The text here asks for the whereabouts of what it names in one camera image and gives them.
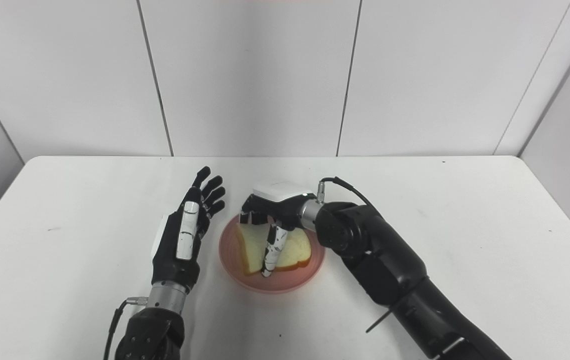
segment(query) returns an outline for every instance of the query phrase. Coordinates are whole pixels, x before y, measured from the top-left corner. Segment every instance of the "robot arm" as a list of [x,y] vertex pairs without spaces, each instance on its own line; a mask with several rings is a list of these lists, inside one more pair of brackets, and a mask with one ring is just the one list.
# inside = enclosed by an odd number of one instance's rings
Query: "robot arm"
[[[324,182],[355,192],[365,205],[324,203]],[[318,196],[299,193],[278,202],[274,201],[278,196],[264,193],[255,190],[249,196],[242,223],[264,224],[269,216],[281,228],[315,231],[319,243],[342,257],[371,299],[388,308],[373,326],[393,313],[431,359],[510,359],[436,288],[421,258],[351,185],[340,178],[324,178]]]
[[[211,171],[204,167],[185,194],[178,210],[165,224],[158,249],[152,260],[152,289],[145,309],[127,322],[127,330],[116,348],[116,360],[179,360],[185,339],[181,316],[187,294],[192,290],[201,271],[196,262],[201,239],[210,227],[210,219],[225,203],[223,178],[216,176],[201,189]],[[116,310],[115,321],[109,329],[105,359],[109,355],[111,335],[123,305]]]

